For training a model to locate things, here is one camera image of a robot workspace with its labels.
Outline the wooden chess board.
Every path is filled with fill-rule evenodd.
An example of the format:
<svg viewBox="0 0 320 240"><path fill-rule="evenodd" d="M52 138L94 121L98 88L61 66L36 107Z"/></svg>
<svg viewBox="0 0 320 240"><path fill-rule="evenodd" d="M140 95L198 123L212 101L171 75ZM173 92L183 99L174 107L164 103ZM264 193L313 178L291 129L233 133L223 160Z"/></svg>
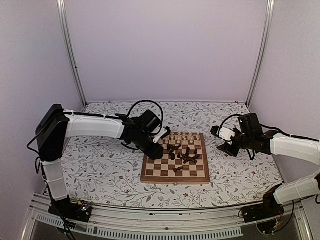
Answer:
<svg viewBox="0 0 320 240"><path fill-rule="evenodd" d="M163 157L161 159L151 160L149 157L144 156L142 169L140 174L140 181L143 184L177 184L177 185L207 185L210 183L210 173L208 156L205 145L204 134L200 133L201 143L182 145L179 150L174 153L186 153L187 147L190 148L190 157L194 156L194 151L197 149L197 153L200 158L197 163L187 162L183 164L183 161L179 158L171 160L169 158L167 145L163 144L163 139L159 140L164 148Z"/></svg>

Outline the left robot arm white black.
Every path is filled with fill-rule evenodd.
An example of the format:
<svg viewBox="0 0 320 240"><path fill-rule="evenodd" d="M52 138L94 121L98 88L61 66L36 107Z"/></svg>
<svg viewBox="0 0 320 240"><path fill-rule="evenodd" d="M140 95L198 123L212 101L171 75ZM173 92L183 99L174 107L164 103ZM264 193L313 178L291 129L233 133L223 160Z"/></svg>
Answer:
<svg viewBox="0 0 320 240"><path fill-rule="evenodd" d="M37 154L44 171L45 182L55 202L55 209L63 216L74 213L74 205L67 200L61 158L73 137L104 137L120 140L124 147L130 144L151 160L163 157L159 143L171 133L163 125L164 117L146 110L138 117L129 113L115 115L75 112L54 104L48 110L26 148Z"/></svg>

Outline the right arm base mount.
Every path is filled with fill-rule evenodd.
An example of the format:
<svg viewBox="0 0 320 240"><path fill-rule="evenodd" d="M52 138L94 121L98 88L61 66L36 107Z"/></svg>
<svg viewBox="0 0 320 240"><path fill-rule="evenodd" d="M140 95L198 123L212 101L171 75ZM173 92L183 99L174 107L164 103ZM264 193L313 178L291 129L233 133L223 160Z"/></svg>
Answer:
<svg viewBox="0 0 320 240"><path fill-rule="evenodd" d="M275 218L270 221L265 221L257 224L258 230L266 235L273 234L276 232L277 227L283 220L283 214L285 213L284 207L278 204L275 200L274 193L280 184L272 187L262 197L262 203L252 206L245 206L241 208L238 216L244 219L245 223L265 220L272 217L279 216L279 220Z"/></svg>

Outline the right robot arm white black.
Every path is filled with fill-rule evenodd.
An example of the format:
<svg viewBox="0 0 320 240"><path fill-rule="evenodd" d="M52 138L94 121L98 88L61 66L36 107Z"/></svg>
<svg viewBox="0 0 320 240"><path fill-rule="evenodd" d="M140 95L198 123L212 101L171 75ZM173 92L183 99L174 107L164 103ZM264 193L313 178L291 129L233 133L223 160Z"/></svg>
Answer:
<svg viewBox="0 0 320 240"><path fill-rule="evenodd" d="M230 157L237 157L240 150L248 153L250 160L256 154L293 159L320 166L320 141L318 139L285 133L277 127L260 123L256 113L235 114L239 127L227 128L224 124L213 126L210 133L223 140L218 149ZM278 205L295 200L302 200L320 194L320 171L301 176L294 181L274 186L263 196L258 213L262 218L269 218L278 210Z"/></svg>

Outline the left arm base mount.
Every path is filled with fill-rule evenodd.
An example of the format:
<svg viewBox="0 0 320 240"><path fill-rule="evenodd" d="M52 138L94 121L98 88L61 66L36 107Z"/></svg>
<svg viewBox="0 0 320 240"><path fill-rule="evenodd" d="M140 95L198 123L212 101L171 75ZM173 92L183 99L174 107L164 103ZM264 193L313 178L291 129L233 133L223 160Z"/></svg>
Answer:
<svg viewBox="0 0 320 240"><path fill-rule="evenodd" d="M48 212L64 219L88 223L92 214L92 204L85 200L71 202L69 196L63 200L52 200Z"/></svg>

